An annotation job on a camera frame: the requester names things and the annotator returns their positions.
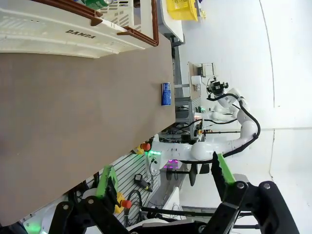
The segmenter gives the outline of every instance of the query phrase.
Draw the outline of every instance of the soda can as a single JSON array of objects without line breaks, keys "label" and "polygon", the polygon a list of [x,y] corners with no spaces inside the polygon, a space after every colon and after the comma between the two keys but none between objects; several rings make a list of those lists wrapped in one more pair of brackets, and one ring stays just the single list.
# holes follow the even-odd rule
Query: soda can
[{"label": "soda can", "polygon": [[171,105],[171,83],[161,84],[161,105],[162,106]]}]

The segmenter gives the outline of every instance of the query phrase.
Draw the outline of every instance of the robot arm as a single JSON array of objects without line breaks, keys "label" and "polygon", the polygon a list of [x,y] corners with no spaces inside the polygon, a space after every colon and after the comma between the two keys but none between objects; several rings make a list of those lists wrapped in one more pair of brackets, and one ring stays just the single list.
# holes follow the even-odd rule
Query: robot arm
[{"label": "robot arm", "polygon": [[237,119],[238,109],[234,106],[224,108],[216,105],[212,111],[206,113],[195,113],[195,117],[209,120],[219,120],[223,122],[229,122]]},{"label": "robot arm", "polygon": [[[152,151],[158,152],[158,154],[151,156],[151,158],[154,158],[157,162],[157,164],[152,165],[152,169],[161,169],[170,159],[206,161],[206,163],[208,163],[213,158],[214,151],[222,153],[224,157],[227,157],[241,152],[258,138],[260,125],[249,113],[249,107],[244,97],[242,97],[236,89],[231,89],[225,94],[224,88],[226,87],[228,87],[227,83],[220,84],[219,81],[212,81],[207,87],[207,90],[213,93],[215,98],[211,98],[210,93],[207,99],[218,101],[222,107],[228,109],[232,109],[232,104],[234,104],[234,102],[239,102],[240,109],[236,111],[235,115],[237,116],[238,122],[241,124],[240,137],[235,140],[227,141],[197,142],[194,145],[163,143],[159,142],[157,137],[155,137],[152,144]],[[228,116],[227,118],[229,118],[229,120],[234,119],[233,116]]]}]

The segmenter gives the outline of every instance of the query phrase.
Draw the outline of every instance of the table surface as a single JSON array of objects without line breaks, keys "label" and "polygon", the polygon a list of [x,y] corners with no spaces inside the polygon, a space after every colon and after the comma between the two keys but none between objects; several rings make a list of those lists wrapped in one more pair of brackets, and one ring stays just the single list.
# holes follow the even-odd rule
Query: table surface
[{"label": "table surface", "polygon": [[98,59],[0,55],[0,223],[9,225],[175,122],[170,42]]},{"label": "table surface", "polygon": [[182,21],[171,18],[167,10],[167,0],[160,0],[161,17],[164,25],[179,39],[184,42]]},{"label": "table surface", "polygon": [[196,98],[200,97],[201,90],[196,91],[196,87],[192,85],[191,76],[196,76],[197,73],[195,71],[194,65],[191,62],[188,62],[188,65],[189,65],[190,96],[191,96],[191,100],[195,100]]}]

